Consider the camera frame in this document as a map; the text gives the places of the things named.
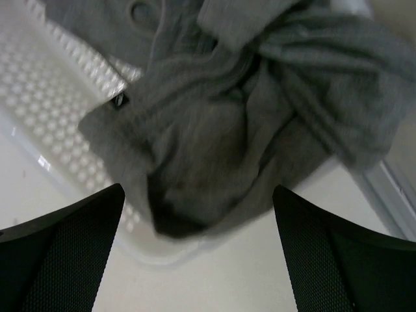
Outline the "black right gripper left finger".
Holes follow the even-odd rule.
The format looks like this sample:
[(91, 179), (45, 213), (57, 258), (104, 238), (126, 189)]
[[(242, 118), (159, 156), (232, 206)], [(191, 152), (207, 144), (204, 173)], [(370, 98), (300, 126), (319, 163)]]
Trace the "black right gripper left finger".
[(1, 230), (1, 310), (91, 311), (124, 201), (114, 184)]

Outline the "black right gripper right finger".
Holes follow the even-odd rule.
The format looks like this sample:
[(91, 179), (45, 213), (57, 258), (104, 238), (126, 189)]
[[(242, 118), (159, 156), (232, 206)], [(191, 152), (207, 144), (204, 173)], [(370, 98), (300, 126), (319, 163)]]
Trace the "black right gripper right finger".
[(415, 310), (414, 242), (359, 226), (283, 186), (273, 204), (297, 310)]

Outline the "grey drawstring shorts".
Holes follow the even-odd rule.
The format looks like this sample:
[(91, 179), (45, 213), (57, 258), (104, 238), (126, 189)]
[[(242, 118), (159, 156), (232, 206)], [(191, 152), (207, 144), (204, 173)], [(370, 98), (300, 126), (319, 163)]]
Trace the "grey drawstring shorts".
[(329, 1), (46, 1), (143, 70), (78, 128), (127, 201), (173, 239), (227, 233), (330, 157), (389, 151), (415, 106), (415, 48)]

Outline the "white perforated plastic basket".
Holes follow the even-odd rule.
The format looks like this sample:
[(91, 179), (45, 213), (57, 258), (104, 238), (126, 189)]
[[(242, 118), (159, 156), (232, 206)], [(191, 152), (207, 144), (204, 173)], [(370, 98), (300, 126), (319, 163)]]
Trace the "white perforated plastic basket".
[[(369, 18), (407, 38), (373, 17), (378, 5), (366, 1), (329, 1), (339, 12)], [(144, 72), (115, 57), (106, 57), (83, 39), (46, 16), (46, 1), (1, 2), (1, 120), (26, 135), (21, 144), (37, 149), (37, 159), (51, 175), (62, 174), (63, 185), (89, 195), (115, 182), (103, 161), (90, 151), (79, 131), (82, 118), (108, 103)], [(258, 216), (267, 214), (271, 208)], [(126, 197), (121, 240), (137, 258), (165, 265), (220, 242), (228, 233), (173, 239), (155, 231)]]

